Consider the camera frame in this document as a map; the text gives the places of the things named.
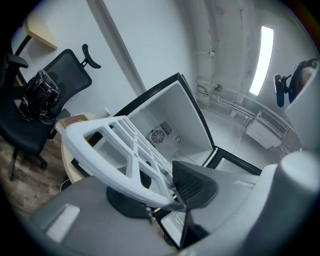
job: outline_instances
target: office chair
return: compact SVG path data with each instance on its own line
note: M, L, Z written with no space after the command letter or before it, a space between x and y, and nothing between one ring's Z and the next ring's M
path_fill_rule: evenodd
M92 80L84 67L89 64L94 69L101 66L93 61L89 55L88 45L82 46L85 59L79 62L70 49L62 51L44 70L56 82L60 89L57 101L49 111L48 116L56 120L70 116L63 109L65 103L75 94L92 84ZM9 67L6 72L3 88L0 90L0 135L12 146L14 152L8 170L8 178L13 180L13 171L19 151L35 156L40 160L40 167L47 168L48 163L40 156L47 139L53 139L57 131L54 124L48 125L37 118L31 121L23 120L14 100L21 99L26 86L13 86L19 68L27 68L28 63L21 57L9 54L7 57Z

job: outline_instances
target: cabinet door frame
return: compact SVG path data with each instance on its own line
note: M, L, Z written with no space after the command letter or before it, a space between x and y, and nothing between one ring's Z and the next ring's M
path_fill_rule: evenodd
M260 176L260 174L262 172L261 169L255 167L251 163L248 163L248 162L242 160L241 158L235 156L234 154L231 154L230 152L228 152L220 147L218 147L216 154L214 155L214 157L212 158L212 160L210 161L210 163L206 167L215 169L223 158L230 161L231 163L239 166L240 168L246 170L247 172L249 172L253 175Z

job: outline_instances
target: ceiling light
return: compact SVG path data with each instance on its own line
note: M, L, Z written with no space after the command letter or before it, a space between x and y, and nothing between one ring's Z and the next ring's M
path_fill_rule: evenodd
M264 84L270 65L272 47L274 44L274 30L262 26L261 27L261 46L258 65L256 67L253 82L250 88L250 93L258 95Z

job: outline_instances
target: wooden floor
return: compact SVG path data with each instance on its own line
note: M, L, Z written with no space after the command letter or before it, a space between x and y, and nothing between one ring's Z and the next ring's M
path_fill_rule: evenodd
M13 181L8 179L13 147L0 136L0 184L12 207L29 217L40 206L60 192L60 185L67 175L61 156L61 137L57 134L48 140L41 156L48 162L43 170L35 157L19 152Z

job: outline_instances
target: gray surface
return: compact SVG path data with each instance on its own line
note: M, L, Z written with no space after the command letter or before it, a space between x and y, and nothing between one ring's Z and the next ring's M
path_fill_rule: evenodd
M31 216L42 229L65 204L78 206L79 216L62 244L85 255L166 255L172 252L146 219L128 218L108 202L107 186L94 176L68 187Z
M251 193L252 189L237 184L237 181L256 184L259 176L251 174L237 174L201 167L191 163L185 163L196 171L207 175L218 185L218 192L215 198L204 208L191 211L195 224L201 225L209 233L215 231L226 222L243 204Z

